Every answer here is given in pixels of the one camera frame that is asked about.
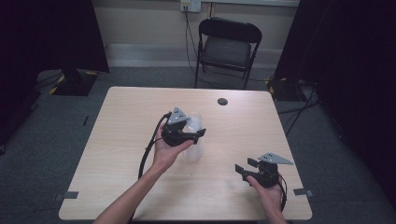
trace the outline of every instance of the person's right hand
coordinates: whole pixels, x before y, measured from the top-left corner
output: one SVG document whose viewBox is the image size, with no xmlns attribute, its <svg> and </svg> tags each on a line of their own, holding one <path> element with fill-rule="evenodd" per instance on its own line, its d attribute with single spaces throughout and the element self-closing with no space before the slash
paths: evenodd
<svg viewBox="0 0 396 224">
<path fill-rule="evenodd" d="M 279 185 L 275 185 L 271 188 L 263 188 L 257 180 L 252 176 L 247 176 L 249 184 L 257 190 L 262 203 L 262 209 L 270 223 L 286 223 L 283 217 L 282 211 L 280 210 L 282 200 L 282 189 Z"/>
</svg>

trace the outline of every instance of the chair seat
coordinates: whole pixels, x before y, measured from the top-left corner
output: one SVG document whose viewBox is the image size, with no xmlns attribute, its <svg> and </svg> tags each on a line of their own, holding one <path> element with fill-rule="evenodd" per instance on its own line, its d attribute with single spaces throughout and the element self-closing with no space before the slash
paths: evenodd
<svg viewBox="0 0 396 224">
<path fill-rule="evenodd" d="M 201 63 L 227 64 L 248 69 L 250 51 L 249 43 L 210 36 L 201 54 Z"/>
</svg>

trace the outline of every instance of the transparent plastic bottle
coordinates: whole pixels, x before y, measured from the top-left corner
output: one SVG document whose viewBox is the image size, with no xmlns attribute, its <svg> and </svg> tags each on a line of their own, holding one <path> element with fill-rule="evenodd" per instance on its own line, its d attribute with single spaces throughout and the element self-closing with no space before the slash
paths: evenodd
<svg viewBox="0 0 396 224">
<path fill-rule="evenodd" d="M 190 119 L 187 121 L 185 132 L 196 133 L 197 131 L 200 131 L 203 128 L 202 116 L 196 112 L 191 112 L 188 116 Z M 187 161 L 197 162 L 201 159 L 202 155 L 204 154 L 203 141 L 203 137 L 200 137 L 196 145 L 192 145 L 184 150 L 183 155 Z"/>
</svg>

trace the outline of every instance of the person's left hand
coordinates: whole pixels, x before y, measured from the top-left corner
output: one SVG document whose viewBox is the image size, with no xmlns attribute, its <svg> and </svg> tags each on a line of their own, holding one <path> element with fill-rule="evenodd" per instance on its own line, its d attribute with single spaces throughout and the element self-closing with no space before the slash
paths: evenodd
<svg viewBox="0 0 396 224">
<path fill-rule="evenodd" d="M 194 143 L 192 140 L 188 140 L 177 147 L 168 146 L 161 139 L 163 125 L 164 124 L 160 126 L 156 134 L 157 141 L 155 142 L 154 162 L 152 163 L 152 167 L 157 167 L 162 173 L 164 173 L 169 167 L 173 165 L 180 152 L 186 150 Z"/>
</svg>

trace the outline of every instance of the gray carpet floor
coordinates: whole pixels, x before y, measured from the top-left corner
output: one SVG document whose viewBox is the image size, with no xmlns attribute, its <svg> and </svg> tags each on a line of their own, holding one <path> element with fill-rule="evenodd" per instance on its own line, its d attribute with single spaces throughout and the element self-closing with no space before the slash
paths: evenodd
<svg viewBox="0 0 396 224">
<path fill-rule="evenodd" d="M 199 88 L 242 87 L 240 77 L 208 71 Z M 192 88 L 189 67 L 112 67 L 101 73 L 88 96 L 51 95 L 51 81 L 59 71 L 39 75 L 42 95 L 35 110 L 7 142 L 0 157 L 0 223 L 66 222 L 58 217 L 62 202 L 54 200 L 67 191 L 90 136 L 107 90 L 112 86 Z M 266 91 L 263 83 L 274 69 L 254 68 L 248 90 Z M 311 88 L 303 87 L 308 96 Z M 278 111 L 299 108 L 302 102 L 275 102 Z M 280 119 L 288 130 L 291 116 Z M 293 223 L 396 223 L 395 210 L 361 160 L 339 140 L 335 121 L 321 104 L 305 110 L 291 128 L 290 149 L 306 189 L 313 217 Z"/>
</svg>

